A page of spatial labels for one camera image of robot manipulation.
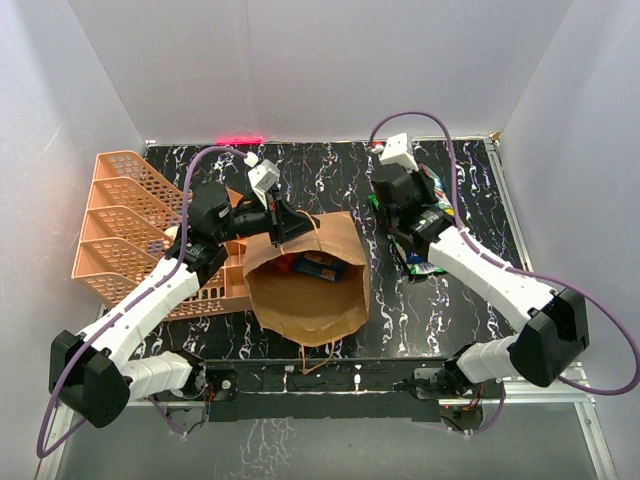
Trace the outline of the peach plastic desk organizer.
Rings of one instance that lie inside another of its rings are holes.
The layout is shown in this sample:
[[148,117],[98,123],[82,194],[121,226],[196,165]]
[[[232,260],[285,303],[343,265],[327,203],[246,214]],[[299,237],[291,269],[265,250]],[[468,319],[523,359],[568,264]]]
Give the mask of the peach plastic desk organizer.
[[[122,301],[155,268],[181,221],[182,193],[133,151],[100,153],[71,278],[107,307]],[[228,258],[167,321],[248,311],[244,240],[225,244]]]

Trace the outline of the dark snack bar inside bag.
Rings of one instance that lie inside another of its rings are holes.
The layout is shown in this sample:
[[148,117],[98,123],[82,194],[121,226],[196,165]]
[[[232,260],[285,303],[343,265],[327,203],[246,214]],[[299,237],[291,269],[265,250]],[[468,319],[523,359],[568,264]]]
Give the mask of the dark snack bar inside bag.
[[301,253],[292,264],[292,270],[331,282],[339,282],[347,270],[347,263],[320,251]]

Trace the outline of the green Chuba snack bag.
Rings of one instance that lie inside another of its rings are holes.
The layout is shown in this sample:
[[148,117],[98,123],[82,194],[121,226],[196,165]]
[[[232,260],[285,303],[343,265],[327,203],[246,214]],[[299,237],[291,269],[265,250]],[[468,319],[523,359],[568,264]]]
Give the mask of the green Chuba snack bag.
[[390,236],[394,248],[411,276],[442,273],[443,268],[437,267],[428,260],[428,251],[432,243],[439,240],[439,234],[454,225],[453,207],[440,178],[428,167],[419,165],[434,181],[435,195],[438,202],[431,207],[422,208],[416,214],[403,215],[401,218],[386,220],[378,210],[374,190],[369,196],[369,202],[375,211],[378,223]]

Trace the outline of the brown paper bag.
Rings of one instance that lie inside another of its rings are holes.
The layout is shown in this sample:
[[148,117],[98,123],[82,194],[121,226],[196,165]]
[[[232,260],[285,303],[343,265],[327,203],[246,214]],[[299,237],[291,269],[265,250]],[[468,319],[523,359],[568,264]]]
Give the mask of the brown paper bag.
[[[301,348],[318,347],[357,332],[369,319],[370,275],[352,216],[347,211],[317,216],[320,226],[285,243],[271,244],[266,233],[247,241],[243,277],[261,328]],[[341,278],[283,273],[275,262],[285,254],[325,255],[346,264]]]

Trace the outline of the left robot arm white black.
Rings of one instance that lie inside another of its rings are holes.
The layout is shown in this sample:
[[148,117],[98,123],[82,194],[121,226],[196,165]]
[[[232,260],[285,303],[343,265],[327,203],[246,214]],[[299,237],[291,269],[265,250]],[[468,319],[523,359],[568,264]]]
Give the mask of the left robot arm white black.
[[51,344],[49,391],[96,428],[113,422],[130,401],[164,391],[200,396],[207,376],[190,353],[131,356],[180,303],[194,296],[224,265],[226,242],[267,234],[279,247],[320,226],[272,186],[232,204],[224,185],[198,187],[186,227],[154,270],[105,316],[80,333],[61,332]]

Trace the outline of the red LED strip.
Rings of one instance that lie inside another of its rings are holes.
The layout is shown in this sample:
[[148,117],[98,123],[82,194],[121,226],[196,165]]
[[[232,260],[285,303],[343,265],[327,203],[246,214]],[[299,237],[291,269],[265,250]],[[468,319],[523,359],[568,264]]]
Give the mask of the red LED strip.
[[222,135],[217,137],[214,142],[216,146],[260,145],[263,143],[264,138],[262,136],[252,134]]

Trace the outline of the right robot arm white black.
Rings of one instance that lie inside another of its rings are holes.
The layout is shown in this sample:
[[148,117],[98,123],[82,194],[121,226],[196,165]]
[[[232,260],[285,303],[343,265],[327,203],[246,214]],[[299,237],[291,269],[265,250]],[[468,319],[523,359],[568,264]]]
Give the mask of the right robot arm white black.
[[547,387],[589,344],[585,299],[570,288],[556,292],[509,265],[460,231],[441,209],[424,169],[382,165],[371,178],[378,214],[394,240],[468,286],[508,321],[513,335],[461,348],[440,374],[455,395],[481,383],[521,376]]

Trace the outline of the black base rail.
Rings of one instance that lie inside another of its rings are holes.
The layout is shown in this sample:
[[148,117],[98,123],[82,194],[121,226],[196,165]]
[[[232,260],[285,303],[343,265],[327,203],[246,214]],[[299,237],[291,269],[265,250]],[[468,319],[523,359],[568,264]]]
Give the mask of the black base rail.
[[186,394],[160,399],[201,408],[211,422],[264,418],[440,420],[446,403],[477,407],[496,400],[494,382],[472,386],[443,361],[338,358],[305,374],[299,359],[210,360]]

